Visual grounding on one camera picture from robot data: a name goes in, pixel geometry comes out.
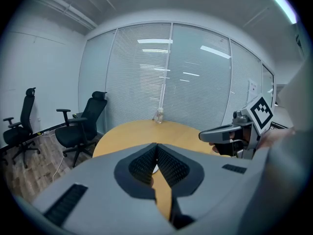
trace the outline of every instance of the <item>window blinds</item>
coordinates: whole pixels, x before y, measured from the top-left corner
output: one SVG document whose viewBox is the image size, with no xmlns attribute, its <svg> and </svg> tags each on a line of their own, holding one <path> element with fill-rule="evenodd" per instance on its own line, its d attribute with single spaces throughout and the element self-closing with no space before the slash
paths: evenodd
<svg viewBox="0 0 313 235">
<path fill-rule="evenodd" d="M 263 66 L 263 97 L 269 107 L 272 107 L 272 100 L 274 95 L 274 79 L 273 75 Z"/>
<path fill-rule="evenodd" d="M 170 23 L 118 29 L 106 83 L 107 130 L 153 118 L 159 107 L 170 30 Z"/>
<path fill-rule="evenodd" d="M 229 40 L 198 27 L 174 24 L 164 119 L 199 130 L 220 126 L 230 87 Z"/>
<path fill-rule="evenodd" d="M 248 99 L 249 79 L 257 83 L 257 94 L 262 91 L 261 61 L 243 47 L 231 41 L 232 83 L 223 125 L 232 122 L 233 112 L 243 108 Z"/>
<path fill-rule="evenodd" d="M 110 49 L 115 30 L 87 41 L 79 73 L 78 106 L 83 112 L 94 91 L 104 92 Z M 97 121 L 97 131 L 105 133 L 104 112 Z"/>
</svg>

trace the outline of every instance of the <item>chair headrest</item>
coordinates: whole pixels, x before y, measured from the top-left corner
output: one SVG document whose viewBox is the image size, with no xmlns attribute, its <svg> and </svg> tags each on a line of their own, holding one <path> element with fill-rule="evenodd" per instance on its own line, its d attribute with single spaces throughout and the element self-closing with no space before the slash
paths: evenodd
<svg viewBox="0 0 313 235">
<path fill-rule="evenodd" d="M 92 93 L 92 97 L 97 100 L 104 100 L 105 93 L 106 92 L 94 92 Z"/>
<path fill-rule="evenodd" d="M 35 89 L 36 89 L 36 87 L 27 89 L 26 90 L 26 96 L 28 96 L 28 97 L 34 96 L 35 95 Z"/>
</svg>

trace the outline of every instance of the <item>wooden table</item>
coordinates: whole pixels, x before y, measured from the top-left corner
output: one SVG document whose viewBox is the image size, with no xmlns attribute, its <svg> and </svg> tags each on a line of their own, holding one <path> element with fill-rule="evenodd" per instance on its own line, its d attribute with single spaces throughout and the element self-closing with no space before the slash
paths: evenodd
<svg viewBox="0 0 313 235">
<path fill-rule="evenodd" d="M 97 144 L 93 157 L 109 154 L 145 143 L 163 143 L 180 148 L 214 154 L 208 143 L 198 137 L 199 130 L 176 122 L 138 120 L 121 124 L 107 132 Z M 153 188 L 156 191 L 157 207 L 165 218 L 170 218 L 172 191 L 160 170 L 153 174 Z"/>
</svg>

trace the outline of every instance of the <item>human hand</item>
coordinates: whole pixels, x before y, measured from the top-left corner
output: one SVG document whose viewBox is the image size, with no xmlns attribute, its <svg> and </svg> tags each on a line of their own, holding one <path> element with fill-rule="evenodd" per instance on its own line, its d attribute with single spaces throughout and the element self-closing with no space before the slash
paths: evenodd
<svg viewBox="0 0 313 235">
<path fill-rule="evenodd" d="M 247 142 L 250 141 L 250 130 L 244 129 L 243 131 L 243 139 Z M 269 129 L 264 134 L 261 135 L 261 140 L 256 148 L 256 150 L 264 147 L 271 147 L 276 141 L 289 137 L 295 134 L 295 130 L 293 128 L 289 129 Z M 233 139 L 235 137 L 235 133 L 229 133 L 229 137 Z M 209 145 L 213 145 L 212 150 L 216 153 L 219 153 L 214 143 L 209 143 Z"/>
</svg>

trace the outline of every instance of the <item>plastic water bottle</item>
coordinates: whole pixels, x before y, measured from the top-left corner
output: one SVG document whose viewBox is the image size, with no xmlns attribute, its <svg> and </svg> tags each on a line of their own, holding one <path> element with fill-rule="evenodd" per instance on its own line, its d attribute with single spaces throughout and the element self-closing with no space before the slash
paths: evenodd
<svg viewBox="0 0 313 235">
<path fill-rule="evenodd" d="M 162 123 L 163 122 L 163 108 L 158 108 L 156 112 L 155 122 Z"/>
</svg>

